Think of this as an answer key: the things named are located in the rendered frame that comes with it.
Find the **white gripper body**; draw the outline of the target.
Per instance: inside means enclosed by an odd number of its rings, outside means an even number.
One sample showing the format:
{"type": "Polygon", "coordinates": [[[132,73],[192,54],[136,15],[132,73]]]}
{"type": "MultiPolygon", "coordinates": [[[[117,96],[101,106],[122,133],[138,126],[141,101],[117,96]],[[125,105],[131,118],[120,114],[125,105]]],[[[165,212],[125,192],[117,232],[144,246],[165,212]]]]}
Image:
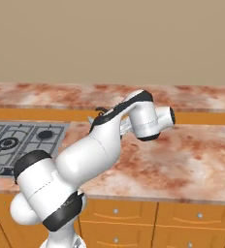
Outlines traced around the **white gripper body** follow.
{"type": "Polygon", "coordinates": [[[132,131],[133,129],[132,129],[130,117],[127,116],[126,118],[122,119],[120,122],[120,136],[123,137],[125,134],[132,131]]]}

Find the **orange drawer front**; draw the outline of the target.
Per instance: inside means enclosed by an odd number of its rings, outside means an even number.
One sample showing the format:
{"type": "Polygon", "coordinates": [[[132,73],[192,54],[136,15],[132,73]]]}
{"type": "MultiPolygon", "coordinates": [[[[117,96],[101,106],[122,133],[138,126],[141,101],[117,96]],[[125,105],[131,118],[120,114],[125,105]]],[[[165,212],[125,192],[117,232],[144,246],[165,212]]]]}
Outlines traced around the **orange drawer front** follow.
{"type": "Polygon", "coordinates": [[[225,229],[225,205],[160,202],[157,225],[225,229]]]}
{"type": "Polygon", "coordinates": [[[152,248],[225,248],[225,230],[157,226],[152,248]]]}
{"type": "Polygon", "coordinates": [[[151,248],[152,225],[80,222],[87,248],[151,248]]]}
{"type": "Polygon", "coordinates": [[[157,203],[154,201],[89,200],[81,221],[152,225],[157,203]]]}

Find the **orange wooden counter panel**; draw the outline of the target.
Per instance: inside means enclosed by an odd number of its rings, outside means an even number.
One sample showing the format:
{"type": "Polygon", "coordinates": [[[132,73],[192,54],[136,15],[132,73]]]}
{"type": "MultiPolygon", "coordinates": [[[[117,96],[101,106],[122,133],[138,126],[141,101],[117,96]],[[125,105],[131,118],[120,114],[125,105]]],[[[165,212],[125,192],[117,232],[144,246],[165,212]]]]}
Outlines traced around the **orange wooden counter panel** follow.
{"type": "MultiPolygon", "coordinates": [[[[95,110],[54,108],[0,108],[0,120],[83,122],[95,110]]],[[[176,124],[225,125],[225,112],[176,112],[176,124]]]]}

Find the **grey gas hob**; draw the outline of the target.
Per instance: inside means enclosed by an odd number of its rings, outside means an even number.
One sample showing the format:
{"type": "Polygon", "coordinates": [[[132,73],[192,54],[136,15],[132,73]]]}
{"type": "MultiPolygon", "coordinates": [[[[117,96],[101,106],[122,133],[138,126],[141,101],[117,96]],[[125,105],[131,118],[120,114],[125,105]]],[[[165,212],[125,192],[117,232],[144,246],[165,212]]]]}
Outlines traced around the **grey gas hob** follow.
{"type": "Polygon", "coordinates": [[[15,162],[32,150],[58,154],[68,123],[0,121],[0,177],[13,177],[15,162]]]}

